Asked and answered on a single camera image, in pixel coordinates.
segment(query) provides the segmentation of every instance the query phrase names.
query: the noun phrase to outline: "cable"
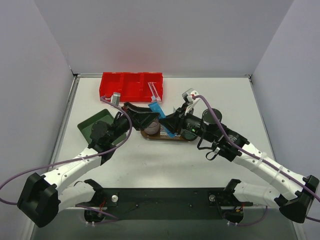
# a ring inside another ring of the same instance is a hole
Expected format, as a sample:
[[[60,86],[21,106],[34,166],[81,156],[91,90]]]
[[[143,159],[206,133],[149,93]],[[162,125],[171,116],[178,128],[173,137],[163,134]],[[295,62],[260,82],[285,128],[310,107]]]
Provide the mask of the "cable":
[[[224,219],[226,219],[226,213],[227,213],[227,211],[224,212],[224,214],[223,214],[223,218]],[[248,223],[239,223],[239,224],[235,224],[234,222],[231,222],[231,221],[229,221],[229,222],[232,225],[236,225],[237,227],[249,227],[249,226],[252,226],[252,225],[255,225],[255,224],[258,224],[258,223],[262,222],[266,218],[267,214],[268,214],[268,206],[265,206],[264,214],[258,220],[255,220],[255,221],[252,221],[252,222],[248,222]]]
[[[119,218],[117,218],[116,216],[114,216],[114,215],[112,215],[112,214],[110,214],[110,213],[107,213],[107,212],[105,212],[105,211],[101,211],[101,210],[95,209],[95,208],[93,208],[93,207],[84,206],[84,205],[80,205],[80,204],[77,204],[77,205],[75,205],[75,206],[78,207],[78,208],[83,208],[83,209],[88,209],[88,210],[91,210],[91,211],[95,211],[95,212],[97,212],[97,213],[100,213],[100,214],[109,216],[109,217],[111,217],[111,218],[113,218],[113,219],[115,219],[115,220],[117,220],[117,221],[119,220]]]
[[[242,206],[241,206],[239,209],[235,210],[235,211],[236,211],[236,212],[240,212],[241,210],[244,209],[244,206],[245,206],[245,203],[242,203]]]
[[[105,198],[103,199],[103,202],[100,204],[100,211],[102,211],[102,208],[105,206],[106,201],[107,201],[107,198],[105,197]]]
[[[226,131],[224,130],[222,124],[220,123],[219,119],[217,118],[215,112],[212,110],[209,102],[205,99],[204,96],[202,95],[197,95],[194,96],[193,99],[202,99],[202,101],[204,102],[204,104],[206,105],[206,107],[208,108],[209,112],[211,113],[215,123],[217,124],[217,126],[219,127],[220,131],[222,132],[223,136],[225,137],[225,139],[231,144],[231,146],[235,147],[236,149],[238,149],[239,151],[247,154],[248,156],[260,160],[260,157],[242,149],[241,147],[239,147],[237,144],[235,144],[233,141],[230,140],[230,138],[228,137]],[[289,174],[287,174],[286,172],[280,170],[278,167],[276,167],[275,165],[273,165],[272,163],[266,161],[265,159],[262,159],[262,162],[267,164],[269,167],[273,168],[276,171],[279,171],[282,175],[284,175],[285,177],[287,177],[289,180],[293,181],[294,183],[298,184],[300,187],[302,187],[304,190],[306,190],[308,193],[310,193],[315,199],[318,200],[318,202],[320,203],[320,197],[315,194],[312,190],[310,190],[308,187],[306,187],[305,185],[303,185],[301,182],[299,182],[298,180],[296,180],[295,178],[291,177]],[[319,222],[320,223],[320,219],[315,219],[315,218],[311,218],[311,217],[306,217],[309,220],[315,221],[315,222]]]
[[[97,154],[93,154],[93,155],[89,155],[89,156],[84,156],[84,157],[78,157],[78,158],[74,158],[74,159],[69,159],[69,160],[65,160],[65,161],[60,161],[60,162],[56,162],[56,163],[52,163],[52,164],[49,164],[49,165],[45,165],[45,166],[38,166],[38,167],[34,167],[34,168],[31,168],[29,170],[25,170],[25,171],[22,171],[12,177],[10,177],[9,179],[7,179],[6,181],[4,181],[1,185],[0,185],[0,190],[5,186],[7,185],[9,182],[11,182],[13,179],[16,179],[24,174],[27,174],[27,173],[30,173],[30,172],[34,172],[34,171],[37,171],[37,170],[40,170],[40,169],[46,169],[46,168],[50,168],[50,167],[53,167],[53,166],[57,166],[57,165],[61,165],[61,164],[68,164],[68,163],[72,163],[72,162],[76,162],[76,161],[82,161],[84,159],[90,159],[90,158],[94,158],[94,157],[98,157],[98,156],[102,156],[102,155],[105,155],[105,154],[108,154],[110,152],[113,152],[114,150],[120,148],[127,140],[128,138],[130,137],[131,135],[131,132],[132,132],[132,128],[133,128],[133,125],[132,125],[132,121],[129,117],[129,115],[123,110],[121,109],[121,107],[113,104],[112,102],[109,102],[107,100],[105,100],[105,97],[106,96],[102,96],[100,97],[100,100],[106,104],[109,104],[111,105],[112,107],[118,109],[121,113],[123,113],[126,118],[128,119],[129,121],[129,125],[130,125],[130,128],[129,128],[129,132],[126,136],[126,138],[120,142],[117,146],[115,146],[114,148],[111,148],[107,151],[104,151],[104,152],[100,152],[100,153],[97,153]],[[7,201],[7,200],[4,200],[0,197],[0,202],[4,203],[4,204],[8,204],[8,205],[17,205],[17,202],[12,202],[12,201]]]
[[[75,184],[73,184],[73,186],[77,185],[78,183],[83,183],[83,181],[76,181]]]
[[[316,219],[316,218],[313,218],[313,217],[306,216],[305,219],[320,223],[320,219]]]
[[[114,116],[113,123],[115,123],[115,121],[116,121],[118,118],[120,118],[121,116],[122,116],[122,113],[121,113],[120,111],[118,111],[118,112],[116,113],[116,115]]]

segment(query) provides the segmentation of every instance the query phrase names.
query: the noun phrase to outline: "green tray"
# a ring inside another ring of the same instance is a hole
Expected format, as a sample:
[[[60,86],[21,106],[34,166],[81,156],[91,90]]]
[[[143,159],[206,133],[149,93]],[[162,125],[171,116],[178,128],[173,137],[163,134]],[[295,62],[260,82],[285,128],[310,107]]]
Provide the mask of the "green tray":
[[[89,143],[91,143],[91,128],[92,125],[97,121],[104,121],[108,124],[112,124],[114,122],[114,117],[111,115],[111,113],[107,109],[103,109],[102,111],[98,112],[97,114],[93,115],[92,117],[88,118],[87,120],[84,120],[83,122],[78,124],[78,129],[84,136],[85,140]],[[120,142],[122,142],[126,138],[126,134],[121,135],[118,137],[113,144],[116,145]]]

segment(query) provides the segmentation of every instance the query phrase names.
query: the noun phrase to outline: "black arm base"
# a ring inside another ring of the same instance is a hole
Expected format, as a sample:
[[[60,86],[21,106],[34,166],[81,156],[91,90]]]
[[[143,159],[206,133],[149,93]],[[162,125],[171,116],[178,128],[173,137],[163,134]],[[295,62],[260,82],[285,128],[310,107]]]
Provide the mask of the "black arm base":
[[[55,187],[33,173],[27,178],[19,197],[17,207],[39,228],[50,223],[58,214],[60,201]]]
[[[319,185],[318,178],[310,175],[303,180],[305,181],[305,186],[307,188],[314,193],[317,191]],[[286,218],[296,223],[303,224],[314,201],[314,197],[304,189],[302,192],[297,191],[295,194],[298,197],[293,200],[288,201],[280,195],[280,197],[275,198],[274,201],[280,206],[279,211]]]

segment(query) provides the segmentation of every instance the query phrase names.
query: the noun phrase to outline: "white arm segment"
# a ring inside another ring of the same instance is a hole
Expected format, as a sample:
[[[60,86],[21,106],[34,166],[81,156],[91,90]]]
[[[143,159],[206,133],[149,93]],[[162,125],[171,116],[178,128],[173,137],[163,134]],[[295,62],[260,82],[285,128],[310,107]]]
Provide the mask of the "white arm segment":
[[[272,186],[259,186],[242,181],[234,188],[233,195],[242,203],[251,202],[271,208],[279,208],[274,199],[280,196],[280,192]]]
[[[92,148],[84,149],[78,156],[74,158],[83,158],[89,155],[97,154]],[[57,167],[56,169],[44,173],[42,176],[49,184],[56,185],[58,196],[63,190],[66,189],[71,183],[76,181],[83,174],[89,170],[99,167],[101,165],[101,156],[95,156],[88,159],[70,162]]]
[[[90,202],[95,194],[92,186],[79,182],[75,186],[66,188],[59,196],[59,212],[79,203]]]
[[[249,153],[252,153],[256,155],[257,157],[261,158],[262,154],[261,151],[256,149],[256,147],[250,143],[249,145],[245,144],[243,146],[243,149],[246,150]],[[295,172],[290,171],[289,169],[283,167],[276,161],[272,160],[270,157],[265,156],[263,154],[263,159],[268,161],[269,163],[273,164],[283,172],[290,175],[292,178],[298,180],[300,183],[305,185],[306,183],[303,181],[303,177],[300,174],[297,174]],[[274,170],[261,160],[257,160],[255,158],[252,158],[251,156],[242,153],[241,156],[235,157],[235,159],[232,161],[233,163],[236,163],[238,165],[241,165],[247,169],[249,169],[251,172],[258,175],[260,178],[268,182],[271,186],[273,186],[276,190],[279,191],[280,194],[282,194],[287,200],[292,200],[297,198],[297,195],[295,195],[296,191],[302,191],[302,187],[300,187],[295,182],[289,180],[287,177],[282,175],[279,171]]]

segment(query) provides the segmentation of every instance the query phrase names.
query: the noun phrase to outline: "brown tray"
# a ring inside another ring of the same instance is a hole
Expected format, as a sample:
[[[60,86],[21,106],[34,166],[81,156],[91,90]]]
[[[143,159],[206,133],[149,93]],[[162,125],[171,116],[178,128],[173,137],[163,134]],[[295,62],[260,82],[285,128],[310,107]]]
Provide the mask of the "brown tray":
[[[174,137],[169,137],[164,128],[161,126],[159,131],[156,134],[149,135],[145,131],[141,130],[141,135],[148,140],[160,140],[160,141],[175,141],[175,142],[192,142],[197,139],[197,136],[191,140],[187,140],[182,136],[174,136]]]

